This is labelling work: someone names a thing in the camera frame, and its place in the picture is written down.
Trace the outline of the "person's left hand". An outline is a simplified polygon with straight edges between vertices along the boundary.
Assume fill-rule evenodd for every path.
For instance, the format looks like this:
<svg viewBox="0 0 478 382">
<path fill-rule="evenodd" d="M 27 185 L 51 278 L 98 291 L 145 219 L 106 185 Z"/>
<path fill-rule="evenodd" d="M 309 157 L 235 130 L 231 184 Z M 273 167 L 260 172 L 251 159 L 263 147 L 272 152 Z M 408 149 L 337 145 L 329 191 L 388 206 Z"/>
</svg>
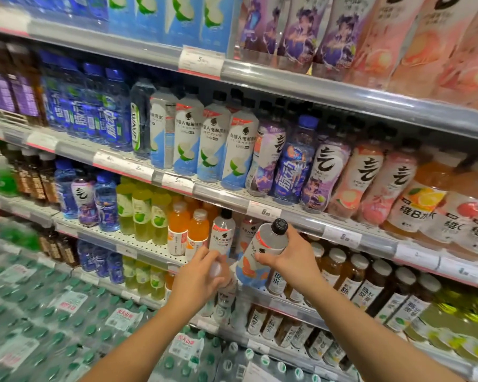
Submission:
<svg viewBox="0 0 478 382">
<path fill-rule="evenodd" d="M 168 306 L 186 320 L 215 296 L 215 277 L 229 273 L 227 257 L 203 246 L 174 278 Z"/>
</svg>

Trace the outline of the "clear bottle orange blue label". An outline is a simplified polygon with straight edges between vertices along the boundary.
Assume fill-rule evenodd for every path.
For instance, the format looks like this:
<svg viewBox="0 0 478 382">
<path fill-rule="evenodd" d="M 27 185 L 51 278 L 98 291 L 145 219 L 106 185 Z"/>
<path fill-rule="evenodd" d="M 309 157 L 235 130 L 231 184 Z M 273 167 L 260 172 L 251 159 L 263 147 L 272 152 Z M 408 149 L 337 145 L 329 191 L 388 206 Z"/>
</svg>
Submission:
<svg viewBox="0 0 478 382">
<path fill-rule="evenodd" d="M 235 273 L 239 282 L 257 289 L 266 284 L 271 268 L 258 262 L 255 255 L 280 255 L 288 245 L 287 229 L 288 223 L 282 218 L 277 218 L 272 223 L 264 223 L 258 228 L 236 263 Z"/>
</svg>

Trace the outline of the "clear bottle white label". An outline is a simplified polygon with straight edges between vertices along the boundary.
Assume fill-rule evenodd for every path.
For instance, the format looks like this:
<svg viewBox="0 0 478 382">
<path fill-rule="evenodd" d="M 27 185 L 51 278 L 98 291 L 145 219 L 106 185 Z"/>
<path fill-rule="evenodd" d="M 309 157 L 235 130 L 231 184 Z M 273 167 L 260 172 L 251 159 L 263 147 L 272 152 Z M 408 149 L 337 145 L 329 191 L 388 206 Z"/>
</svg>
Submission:
<svg viewBox="0 0 478 382">
<path fill-rule="evenodd" d="M 217 289 L 216 306 L 212 314 L 218 325 L 226 324 L 230 318 L 231 307 L 237 293 L 237 261 L 229 267 L 228 283 Z"/>
</svg>

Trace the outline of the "person's left forearm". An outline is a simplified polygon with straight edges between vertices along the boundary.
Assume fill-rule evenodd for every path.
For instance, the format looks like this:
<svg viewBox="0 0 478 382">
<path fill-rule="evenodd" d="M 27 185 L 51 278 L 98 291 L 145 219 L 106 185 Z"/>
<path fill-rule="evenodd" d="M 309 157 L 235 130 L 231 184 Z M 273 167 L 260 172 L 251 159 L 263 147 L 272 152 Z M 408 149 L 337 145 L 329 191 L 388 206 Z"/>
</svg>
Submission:
<svg viewBox="0 0 478 382">
<path fill-rule="evenodd" d="M 162 354 L 201 306 L 171 300 L 79 382 L 147 382 Z"/>
</svg>

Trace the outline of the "person's right forearm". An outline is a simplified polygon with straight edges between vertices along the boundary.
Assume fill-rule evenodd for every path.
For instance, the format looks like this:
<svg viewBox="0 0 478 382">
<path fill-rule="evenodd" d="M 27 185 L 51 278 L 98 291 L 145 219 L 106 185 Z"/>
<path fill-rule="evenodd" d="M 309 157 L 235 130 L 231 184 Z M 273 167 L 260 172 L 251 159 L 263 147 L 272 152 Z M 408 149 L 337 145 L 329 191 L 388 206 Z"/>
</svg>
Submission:
<svg viewBox="0 0 478 382">
<path fill-rule="evenodd" d="M 297 287 L 364 382 L 466 382 L 354 306 L 320 274 L 304 275 Z"/>
</svg>

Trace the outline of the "clear bottle black cap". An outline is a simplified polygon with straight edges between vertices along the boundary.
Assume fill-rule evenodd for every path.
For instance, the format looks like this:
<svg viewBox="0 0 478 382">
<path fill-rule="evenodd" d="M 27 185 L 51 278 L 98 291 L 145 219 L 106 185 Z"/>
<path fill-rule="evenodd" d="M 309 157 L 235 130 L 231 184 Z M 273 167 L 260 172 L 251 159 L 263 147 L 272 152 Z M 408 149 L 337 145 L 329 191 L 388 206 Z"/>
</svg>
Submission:
<svg viewBox="0 0 478 382">
<path fill-rule="evenodd" d="M 222 208 L 211 228 L 209 250 L 217 250 L 221 255 L 230 257 L 230 251 L 236 230 L 232 210 Z"/>
</svg>

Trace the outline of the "purple cartoon-print drink bottle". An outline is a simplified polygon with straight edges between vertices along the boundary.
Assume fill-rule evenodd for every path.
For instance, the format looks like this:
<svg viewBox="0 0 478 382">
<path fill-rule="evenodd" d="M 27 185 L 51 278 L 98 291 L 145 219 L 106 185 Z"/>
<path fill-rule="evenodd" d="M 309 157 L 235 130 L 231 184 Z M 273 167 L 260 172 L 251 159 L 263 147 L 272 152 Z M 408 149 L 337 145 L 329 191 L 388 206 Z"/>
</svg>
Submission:
<svg viewBox="0 0 478 382">
<path fill-rule="evenodd" d="M 284 109 L 275 107 L 271 116 L 259 123 L 246 179 L 246 190 L 254 197 L 265 197 L 272 189 L 276 164 L 287 140 L 283 116 Z"/>
</svg>

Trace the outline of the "row of yellow-green apple bottles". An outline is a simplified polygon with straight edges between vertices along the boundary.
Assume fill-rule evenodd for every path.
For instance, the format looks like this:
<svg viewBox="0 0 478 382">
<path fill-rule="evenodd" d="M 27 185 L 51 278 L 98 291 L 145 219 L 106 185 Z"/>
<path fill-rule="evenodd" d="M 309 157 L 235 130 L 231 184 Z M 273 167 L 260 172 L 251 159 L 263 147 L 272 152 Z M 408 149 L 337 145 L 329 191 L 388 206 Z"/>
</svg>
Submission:
<svg viewBox="0 0 478 382">
<path fill-rule="evenodd" d="M 120 231 L 139 242 L 168 242 L 168 211 L 172 197 L 167 190 L 121 177 L 116 187 Z"/>
</svg>

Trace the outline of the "pink peach label bottle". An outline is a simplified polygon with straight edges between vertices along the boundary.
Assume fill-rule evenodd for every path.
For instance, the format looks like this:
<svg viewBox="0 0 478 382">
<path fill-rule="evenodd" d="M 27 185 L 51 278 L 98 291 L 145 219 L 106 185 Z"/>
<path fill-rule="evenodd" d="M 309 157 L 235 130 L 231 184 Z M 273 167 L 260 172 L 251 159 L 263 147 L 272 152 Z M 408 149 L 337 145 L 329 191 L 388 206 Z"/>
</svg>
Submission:
<svg viewBox="0 0 478 382">
<path fill-rule="evenodd" d="M 395 200 L 413 179 L 417 167 L 418 160 L 414 147 L 401 147 L 390 151 L 363 196 L 355 220 L 373 227 L 383 224 Z"/>
<path fill-rule="evenodd" d="M 354 216 L 363 195 L 379 173 L 383 160 L 384 151 L 379 135 L 371 135 L 367 140 L 357 143 L 325 212 L 342 219 Z"/>
</svg>

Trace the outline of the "small blue drink bottle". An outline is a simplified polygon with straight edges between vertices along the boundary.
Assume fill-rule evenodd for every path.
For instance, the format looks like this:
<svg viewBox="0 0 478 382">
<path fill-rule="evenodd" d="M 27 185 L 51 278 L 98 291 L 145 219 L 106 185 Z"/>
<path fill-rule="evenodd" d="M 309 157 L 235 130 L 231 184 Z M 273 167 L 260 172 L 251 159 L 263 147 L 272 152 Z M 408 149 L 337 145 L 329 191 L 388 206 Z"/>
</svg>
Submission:
<svg viewBox="0 0 478 382">
<path fill-rule="evenodd" d="M 71 185 L 76 178 L 77 171 L 70 160 L 65 158 L 59 158 L 56 160 L 54 183 L 61 212 L 66 219 L 77 218 L 77 204 L 71 188 Z"/>
<path fill-rule="evenodd" d="M 97 173 L 94 188 L 98 225 L 104 232 L 115 232 L 120 228 L 117 203 L 117 184 L 114 175 L 108 171 Z"/>
</svg>

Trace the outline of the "small purple label bottle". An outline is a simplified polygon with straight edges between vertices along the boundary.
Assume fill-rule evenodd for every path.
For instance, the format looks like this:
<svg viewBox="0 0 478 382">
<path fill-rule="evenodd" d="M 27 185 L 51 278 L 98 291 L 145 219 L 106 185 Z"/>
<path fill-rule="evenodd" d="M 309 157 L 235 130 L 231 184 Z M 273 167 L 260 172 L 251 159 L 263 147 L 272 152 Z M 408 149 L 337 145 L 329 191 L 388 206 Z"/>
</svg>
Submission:
<svg viewBox="0 0 478 382">
<path fill-rule="evenodd" d="M 95 182 L 88 177 L 77 176 L 71 183 L 71 191 L 77 206 L 77 219 L 85 227 L 98 224 L 95 203 Z"/>
</svg>

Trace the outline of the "row of small brown bottles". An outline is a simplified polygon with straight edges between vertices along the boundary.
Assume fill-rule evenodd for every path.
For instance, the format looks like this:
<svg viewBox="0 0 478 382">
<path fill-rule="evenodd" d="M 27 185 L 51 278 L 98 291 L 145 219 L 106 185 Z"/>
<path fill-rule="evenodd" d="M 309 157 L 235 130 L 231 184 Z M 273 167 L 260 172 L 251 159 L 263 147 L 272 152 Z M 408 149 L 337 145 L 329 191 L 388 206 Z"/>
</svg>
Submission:
<svg viewBox="0 0 478 382">
<path fill-rule="evenodd" d="M 54 228 L 42 228 L 39 231 L 41 252 L 52 260 L 75 268 L 80 266 L 76 237 L 59 233 Z"/>
</svg>

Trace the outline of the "clear bottle green label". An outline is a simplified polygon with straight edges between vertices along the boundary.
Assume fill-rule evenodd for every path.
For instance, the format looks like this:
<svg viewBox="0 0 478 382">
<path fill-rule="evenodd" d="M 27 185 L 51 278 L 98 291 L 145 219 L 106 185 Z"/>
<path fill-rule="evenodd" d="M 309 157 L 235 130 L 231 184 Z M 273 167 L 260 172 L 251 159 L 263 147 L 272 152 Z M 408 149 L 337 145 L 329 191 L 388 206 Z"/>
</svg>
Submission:
<svg viewBox="0 0 478 382">
<path fill-rule="evenodd" d="M 150 159 L 150 97 L 155 86 L 145 77 L 140 77 L 130 90 L 130 122 L 133 153 L 139 159 Z"/>
</svg>

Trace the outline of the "peach vitamin drink bottle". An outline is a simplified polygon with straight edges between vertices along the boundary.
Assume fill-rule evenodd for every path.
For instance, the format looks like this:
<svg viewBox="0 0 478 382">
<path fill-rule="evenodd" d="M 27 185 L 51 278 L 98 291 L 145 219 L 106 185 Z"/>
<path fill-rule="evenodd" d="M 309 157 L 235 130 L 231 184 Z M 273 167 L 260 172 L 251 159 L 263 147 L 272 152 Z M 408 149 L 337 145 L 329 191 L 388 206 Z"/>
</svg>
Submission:
<svg viewBox="0 0 478 382">
<path fill-rule="evenodd" d="M 418 234 L 426 248 L 446 249 L 464 260 L 478 261 L 478 160 L 454 175 L 450 188 Z"/>
</svg>

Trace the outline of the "row of large pink peach bottles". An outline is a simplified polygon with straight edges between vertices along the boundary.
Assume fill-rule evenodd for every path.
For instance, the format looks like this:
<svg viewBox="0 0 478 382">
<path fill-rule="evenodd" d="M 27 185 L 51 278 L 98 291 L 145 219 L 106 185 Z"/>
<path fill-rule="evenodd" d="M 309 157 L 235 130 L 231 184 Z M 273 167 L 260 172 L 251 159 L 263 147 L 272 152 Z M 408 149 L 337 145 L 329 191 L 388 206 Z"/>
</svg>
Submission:
<svg viewBox="0 0 478 382">
<path fill-rule="evenodd" d="M 346 81 L 428 98 L 478 0 L 381 0 Z"/>
</svg>

